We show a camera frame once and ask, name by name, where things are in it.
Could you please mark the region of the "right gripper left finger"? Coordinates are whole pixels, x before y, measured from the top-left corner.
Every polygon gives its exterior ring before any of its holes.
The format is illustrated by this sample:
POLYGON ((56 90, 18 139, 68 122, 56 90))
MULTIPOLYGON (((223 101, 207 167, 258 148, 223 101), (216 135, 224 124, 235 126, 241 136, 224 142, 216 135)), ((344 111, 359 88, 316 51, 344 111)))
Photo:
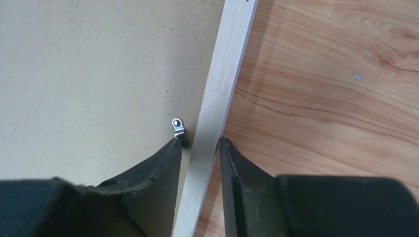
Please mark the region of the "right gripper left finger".
POLYGON ((2 180, 3 237, 169 237, 182 145, 168 141, 154 155, 98 186, 60 178, 2 180))

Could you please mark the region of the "brown backing board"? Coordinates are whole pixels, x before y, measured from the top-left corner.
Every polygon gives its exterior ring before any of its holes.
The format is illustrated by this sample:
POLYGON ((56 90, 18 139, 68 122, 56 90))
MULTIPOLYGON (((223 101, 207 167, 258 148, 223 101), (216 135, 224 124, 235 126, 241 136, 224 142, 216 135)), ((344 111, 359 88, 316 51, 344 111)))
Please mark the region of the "brown backing board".
POLYGON ((225 0, 3 0, 0 181, 98 186, 192 143, 225 0))

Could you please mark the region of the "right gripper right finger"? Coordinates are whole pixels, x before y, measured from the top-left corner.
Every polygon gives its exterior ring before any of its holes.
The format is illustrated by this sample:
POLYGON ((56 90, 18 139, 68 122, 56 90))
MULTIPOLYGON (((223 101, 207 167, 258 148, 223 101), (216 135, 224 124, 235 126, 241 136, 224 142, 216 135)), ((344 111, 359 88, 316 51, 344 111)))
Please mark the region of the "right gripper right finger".
POLYGON ((384 177, 271 176, 220 141, 228 237, 416 237, 419 206, 384 177))

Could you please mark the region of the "light wooden picture frame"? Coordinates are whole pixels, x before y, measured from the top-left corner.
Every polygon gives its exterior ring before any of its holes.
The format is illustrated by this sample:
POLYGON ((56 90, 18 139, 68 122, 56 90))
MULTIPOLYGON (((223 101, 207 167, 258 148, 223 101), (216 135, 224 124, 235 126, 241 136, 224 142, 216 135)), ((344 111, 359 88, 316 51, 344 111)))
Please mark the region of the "light wooden picture frame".
POLYGON ((226 0, 219 22, 172 235, 194 236, 225 129, 258 1, 226 0))

